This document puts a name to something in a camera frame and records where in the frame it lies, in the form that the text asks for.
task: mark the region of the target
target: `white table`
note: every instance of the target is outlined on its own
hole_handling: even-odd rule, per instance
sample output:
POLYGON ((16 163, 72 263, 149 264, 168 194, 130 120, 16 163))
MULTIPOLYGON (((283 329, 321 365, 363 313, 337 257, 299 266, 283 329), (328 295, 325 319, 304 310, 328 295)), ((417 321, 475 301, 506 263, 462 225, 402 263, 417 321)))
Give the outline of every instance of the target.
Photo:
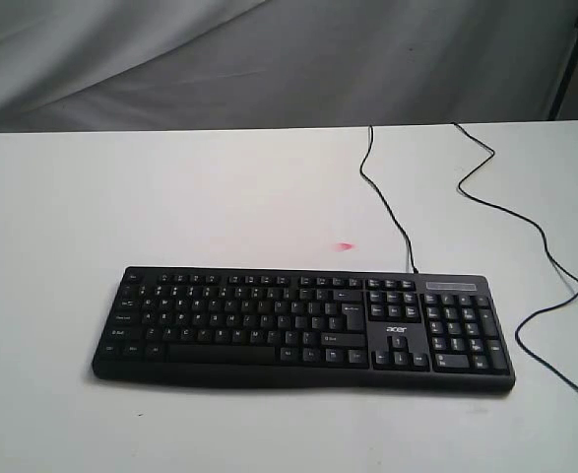
MULTIPOLYGON (((534 217, 578 274, 578 122, 468 128, 497 151, 468 189, 534 217)), ((513 338, 568 290, 531 228, 455 191, 485 153, 449 125, 376 128, 366 172, 420 271, 488 278, 508 396, 91 374, 130 264, 403 271, 403 240, 358 175, 366 141, 366 128, 0 135, 0 472, 578 472, 578 395, 513 338)), ((578 303, 523 336, 578 382, 578 303)))

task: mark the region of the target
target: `pink spot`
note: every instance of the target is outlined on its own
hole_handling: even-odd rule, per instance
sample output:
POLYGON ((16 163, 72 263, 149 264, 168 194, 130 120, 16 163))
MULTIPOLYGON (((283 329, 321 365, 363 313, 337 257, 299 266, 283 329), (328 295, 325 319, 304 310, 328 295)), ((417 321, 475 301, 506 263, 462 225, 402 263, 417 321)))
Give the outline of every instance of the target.
POLYGON ((348 251, 349 249, 354 248, 354 245, 351 243, 336 243, 335 244, 335 251, 348 251))

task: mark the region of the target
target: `black keyboard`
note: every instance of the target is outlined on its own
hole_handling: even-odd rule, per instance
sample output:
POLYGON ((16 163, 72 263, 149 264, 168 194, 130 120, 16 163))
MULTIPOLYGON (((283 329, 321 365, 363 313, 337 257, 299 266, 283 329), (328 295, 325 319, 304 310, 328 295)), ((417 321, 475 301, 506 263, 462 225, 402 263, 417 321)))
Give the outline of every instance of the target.
POLYGON ((408 273, 130 267, 92 366, 227 387, 515 381, 487 280, 408 273))

